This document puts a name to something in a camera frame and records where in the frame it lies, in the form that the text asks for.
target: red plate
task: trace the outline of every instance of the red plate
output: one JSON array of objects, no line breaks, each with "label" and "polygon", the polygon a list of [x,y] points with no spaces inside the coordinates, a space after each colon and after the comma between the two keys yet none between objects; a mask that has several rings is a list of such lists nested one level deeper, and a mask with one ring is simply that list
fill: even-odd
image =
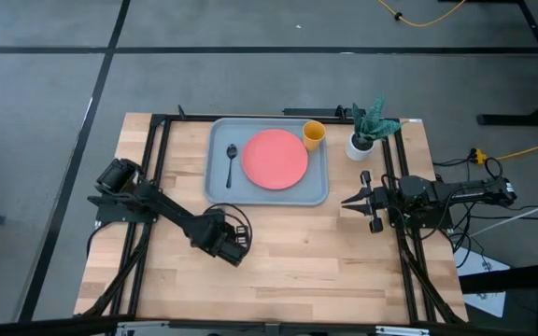
[{"label": "red plate", "polygon": [[248,140],[241,162],[244,174],[254,184],[285,189],[303,178],[308,153],[296,135],[284,130],[266,130]]}]

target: black spoon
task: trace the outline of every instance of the black spoon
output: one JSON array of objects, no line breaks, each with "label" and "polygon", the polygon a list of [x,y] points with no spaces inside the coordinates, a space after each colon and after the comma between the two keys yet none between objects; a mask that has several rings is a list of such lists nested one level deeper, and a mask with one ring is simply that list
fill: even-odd
[{"label": "black spoon", "polygon": [[228,146],[228,158],[230,158],[230,172],[228,173],[228,182],[225,184],[225,188],[232,187],[232,160],[238,155],[238,148],[234,144]]}]

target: wooden tabletop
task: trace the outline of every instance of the wooden tabletop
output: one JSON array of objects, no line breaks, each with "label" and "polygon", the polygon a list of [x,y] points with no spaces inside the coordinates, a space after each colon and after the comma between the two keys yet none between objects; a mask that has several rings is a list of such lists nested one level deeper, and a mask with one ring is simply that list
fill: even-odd
[{"label": "wooden tabletop", "polygon": [[[141,161],[150,116],[126,115],[116,157]],[[203,170],[211,125],[173,122],[163,166],[165,194],[194,214],[209,206],[203,194]],[[408,323],[400,255],[387,213],[381,214],[384,230],[371,234],[367,217],[340,206],[361,187],[361,170],[368,169],[376,177],[386,173],[382,143],[375,144],[368,161],[354,162],[345,153],[350,126],[326,127],[329,197],[317,206],[241,206],[252,223],[254,241],[239,267],[191,248],[182,229],[160,217],[150,238],[138,318]],[[434,179],[422,122],[406,123],[402,134],[410,174]],[[389,140],[396,175],[400,175],[395,139]],[[374,178],[373,188],[380,185]],[[90,308],[118,271],[126,227],[109,225],[94,238],[76,313]],[[437,232],[423,244],[433,284],[454,312],[466,319],[449,242]],[[131,284],[129,278],[121,312],[127,310]],[[424,319],[416,279],[414,289]]]}]

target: gray tray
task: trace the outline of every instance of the gray tray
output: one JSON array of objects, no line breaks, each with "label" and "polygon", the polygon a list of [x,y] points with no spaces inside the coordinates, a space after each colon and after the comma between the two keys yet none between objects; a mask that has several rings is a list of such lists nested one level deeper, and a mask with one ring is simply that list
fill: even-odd
[{"label": "gray tray", "polygon": [[[325,141],[308,153],[308,168],[294,186],[283,190],[269,190],[252,183],[242,170],[244,145],[254,134],[269,129],[282,129],[302,139],[303,126],[309,119],[254,119],[223,118],[215,121],[209,135],[206,153],[205,196],[212,203],[317,205],[327,199],[329,178]],[[230,144],[238,148],[232,163],[232,187],[225,188],[230,159],[226,149]]]}]

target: orange cup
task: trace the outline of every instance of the orange cup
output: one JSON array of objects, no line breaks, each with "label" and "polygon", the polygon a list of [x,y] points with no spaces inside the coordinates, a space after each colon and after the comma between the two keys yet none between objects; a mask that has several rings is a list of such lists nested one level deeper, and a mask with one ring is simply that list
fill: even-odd
[{"label": "orange cup", "polygon": [[306,150],[317,149],[321,141],[325,138],[325,125],[318,121],[310,120],[303,127],[303,144]]}]

